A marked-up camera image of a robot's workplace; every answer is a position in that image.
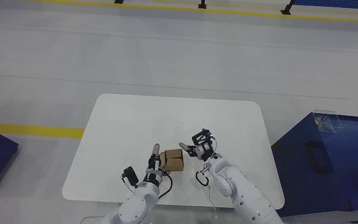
cardboard box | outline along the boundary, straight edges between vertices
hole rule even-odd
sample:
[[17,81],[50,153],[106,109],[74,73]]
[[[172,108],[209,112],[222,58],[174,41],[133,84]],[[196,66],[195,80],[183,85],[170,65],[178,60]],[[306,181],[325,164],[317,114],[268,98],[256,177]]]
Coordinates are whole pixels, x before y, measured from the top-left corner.
[[182,150],[165,150],[160,155],[161,167],[170,171],[183,171],[184,160]]

gray floor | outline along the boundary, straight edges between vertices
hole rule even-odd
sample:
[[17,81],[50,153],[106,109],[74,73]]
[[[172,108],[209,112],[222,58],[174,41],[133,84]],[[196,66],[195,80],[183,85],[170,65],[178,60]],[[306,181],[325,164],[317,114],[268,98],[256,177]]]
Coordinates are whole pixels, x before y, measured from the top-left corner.
[[[271,142],[315,109],[358,115],[356,23],[1,5],[0,123],[85,128],[102,93],[255,101]],[[0,182],[1,223],[79,223],[116,207],[62,197],[79,140],[9,137],[21,149]],[[230,209],[218,220],[210,208],[155,213],[157,223],[239,223]]]

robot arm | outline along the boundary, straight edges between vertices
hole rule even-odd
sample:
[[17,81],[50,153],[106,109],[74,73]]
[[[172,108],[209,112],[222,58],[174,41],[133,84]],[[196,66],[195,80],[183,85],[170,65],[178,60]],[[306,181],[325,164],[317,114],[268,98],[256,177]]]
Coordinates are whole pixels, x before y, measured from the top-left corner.
[[[200,141],[194,141],[194,138],[200,138]],[[243,171],[231,165],[220,154],[215,153],[212,147],[209,147],[212,144],[211,139],[215,138],[210,131],[203,129],[202,132],[193,136],[195,146],[187,146],[183,143],[179,145],[190,156],[204,160],[203,171],[208,170],[222,195],[231,198],[234,209],[246,224],[283,224],[270,201],[254,183],[246,178]]]
[[220,154],[216,154],[208,164],[214,184],[222,195],[231,198],[234,209],[246,224],[283,224],[270,201],[242,170],[230,165]]
[[107,214],[100,224],[138,224],[151,223],[151,211],[157,204],[159,188],[150,183],[142,182],[134,195],[119,208]]
[[151,223],[151,212],[159,200],[159,185],[163,171],[159,169],[159,144],[154,145],[144,180],[136,185],[138,178],[131,167],[124,171],[132,186],[136,186],[134,194],[119,208],[107,214],[100,224],[147,224]]

white table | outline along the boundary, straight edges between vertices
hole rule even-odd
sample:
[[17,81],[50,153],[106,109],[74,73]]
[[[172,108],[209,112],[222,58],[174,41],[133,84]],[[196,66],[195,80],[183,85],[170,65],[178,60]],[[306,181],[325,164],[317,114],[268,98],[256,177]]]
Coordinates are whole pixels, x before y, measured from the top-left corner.
[[[132,166],[141,181],[152,152],[192,144],[191,137],[210,129],[217,153],[239,166],[279,209],[284,195],[260,107],[254,102],[174,97],[101,95],[95,104],[69,174],[63,196],[69,200],[123,202],[131,196],[120,179]],[[208,189],[195,180],[202,161],[184,154],[184,171],[173,172],[174,185],[158,204],[211,207]],[[169,187],[163,179],[161,192]],[[215,187],[216,207],[232,207]]]

yellow floor stripe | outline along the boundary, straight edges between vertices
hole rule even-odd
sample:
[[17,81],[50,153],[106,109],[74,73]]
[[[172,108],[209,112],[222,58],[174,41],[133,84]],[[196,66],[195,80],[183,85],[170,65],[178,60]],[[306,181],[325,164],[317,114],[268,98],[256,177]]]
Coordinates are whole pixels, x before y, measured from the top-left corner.
[[[172,0],[154,0],[157,3],[174,3],[174,4],[194,4],[197,5],[197,2],[186,2],[186,1],[172,1]],[[223,4],[223,3],[206,3],[208,6],[222,6],[222,7],[232,7],[232,8],[253,8],[260,10],[283,10],[284,7],[266,7],[266,6],[249,6],[241,4]],[[325,13],[325,14],[340,14],[340,15],[358,15],[358,11],[352,12],[342,12],[342,11],[328,11],[328,10],[303,10],[303,9],[294,9],[290,10],[291,12],[309,12],[309,13]]]
[[278,13],[263,13],[263,12],[246,12],[235,10],[215,10],[215,9],[199,9],[199,8],[187,8],[187,7],[174,7],[174,6],[150,6],[143,4],[114,4],[107,2],[83,2],[72,0],[31,0],[34,2],[51,2],[62,4],[81,4],[87,6],[106,6],[106,7],[122,7],[122,8],[140,8],[151,10],[171,10],[171,11],[186,11],[186,12],[205,12],[205,13],[221,13],[221,14],[233,14],[244,16],[261,16],[272,18],[295,18],[303,20],[323,20],[323,21],[337,21],[337,22],[358,22],[358,18],[339,18],[339,17],[321,17],[321,16],[302,16],[302,15],[282,15]]
[[29,136],[47,136],[57,138],[81,139],[84,129],[47,127],[21,124],[0,124],[0,134],[20,134]]

